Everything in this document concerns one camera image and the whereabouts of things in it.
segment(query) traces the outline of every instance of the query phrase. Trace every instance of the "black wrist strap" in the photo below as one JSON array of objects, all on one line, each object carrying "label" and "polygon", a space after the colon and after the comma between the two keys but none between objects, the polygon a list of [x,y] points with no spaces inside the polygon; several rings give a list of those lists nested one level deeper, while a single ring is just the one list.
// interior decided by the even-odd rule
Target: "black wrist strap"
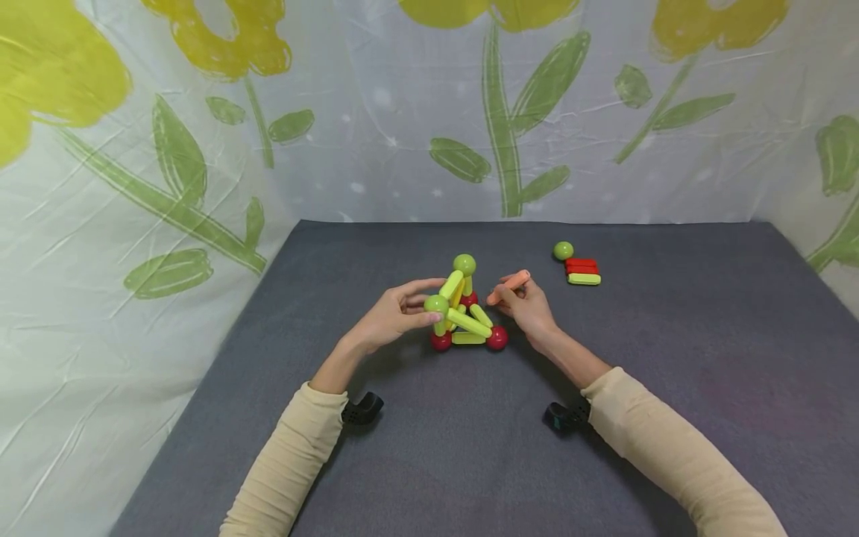
[{"label": "black wrist strap", "polygon": [[587,427],[589,417],[590,403],[580,397],[569,408],[560,403],[551,403],[543,412],[543,423],[559,436],[567,436],[575,430]]},{"label": "black wrist strap", "polygon": [[367,392],[357,405],[353,405],[351,401],[346,403],[340,417],[344,424],[369,425],[375,421],[384,405],[385,401],[381,400],[381,397],[373,392]]}]

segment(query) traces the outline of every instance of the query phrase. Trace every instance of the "forearm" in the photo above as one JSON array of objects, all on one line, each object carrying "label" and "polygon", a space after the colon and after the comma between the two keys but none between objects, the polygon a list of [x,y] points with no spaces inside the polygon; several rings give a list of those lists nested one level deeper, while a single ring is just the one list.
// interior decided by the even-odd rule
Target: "forearm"
[{"label": "forearm", "polygon": [[221,537],[289,533],[340,437],[345,389],[362,356],[360,346],[344,337],[313,380],[295,393],[251,466]]},{"label": "forearm", "polygon": [[540,347],[579,389],[590,386],[611,369],[584,345],[557,328],[540,338]]},{"label": "forearm", "polygon": [[689,513],[706,537],[783,537],[776,514],[704,435],[616,368],[582,390],[590,424]]},{"label": "forearm", "polygon": [[367,347],[354,333],[346,333],[316,371],[310,387],[323,394],[342,394],[365,356]]}]

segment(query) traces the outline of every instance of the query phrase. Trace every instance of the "magnetic building toy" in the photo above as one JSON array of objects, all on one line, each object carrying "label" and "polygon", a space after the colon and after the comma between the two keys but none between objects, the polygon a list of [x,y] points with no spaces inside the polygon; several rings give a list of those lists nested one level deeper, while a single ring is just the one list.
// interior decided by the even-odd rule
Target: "magnetic building toy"
[{"label": "magnetic building toy", "polygon": [[476,270],[477,263],[471,255],[461,253],[456,256],[454,271],[438,294],[423,302],[425,311],[442,314],[442,320],[433,325],[429,336],[436,351],[444,352],[450,345],[483,344],[493,351],[500,351],[507,345],[507,331],[503,326],[493,324],[478,304],[472,280]]}]

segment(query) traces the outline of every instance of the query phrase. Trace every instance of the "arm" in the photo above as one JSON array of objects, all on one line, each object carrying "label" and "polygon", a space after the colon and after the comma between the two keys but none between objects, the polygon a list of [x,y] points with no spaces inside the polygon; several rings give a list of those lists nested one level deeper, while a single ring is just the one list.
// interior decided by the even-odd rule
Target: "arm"
[{"label": "arm", "polygon": [[621,368],[612,369],[557,328],[536,284],[518,295],[507,290],[502,310],[582,390],[600,436],[676,499],[699,535],[786,537],[766,500],[704,435]]},{"label": "arm", "polygon": [[268,442],[247,473],[221,526],[221,537],[284,537],[304,498],[328,461],[343,421],[346,386],[360,362],[403,333],[441,320],[421,305],[429,287],[444,278],[418,280],[385,291],[381,299],[338,342],[310,382],[295,392]]}]

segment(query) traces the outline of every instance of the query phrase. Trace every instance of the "beige sleeve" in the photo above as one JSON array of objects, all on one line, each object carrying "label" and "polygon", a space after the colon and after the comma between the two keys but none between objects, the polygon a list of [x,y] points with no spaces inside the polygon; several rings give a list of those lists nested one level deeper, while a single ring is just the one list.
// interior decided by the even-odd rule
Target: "beige sleeve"
[{"label": "beige sleeve", "polygon": [[347,394],[323,394],[305,382],[247,473],[221,537],[285,537],[310,486],[340,438]]},{"label": "beige sleeve", "polygon": [[786,537],[770,505],[716,446],[614,368],[582,390],[600,436],[689,513],[702,537]]}]

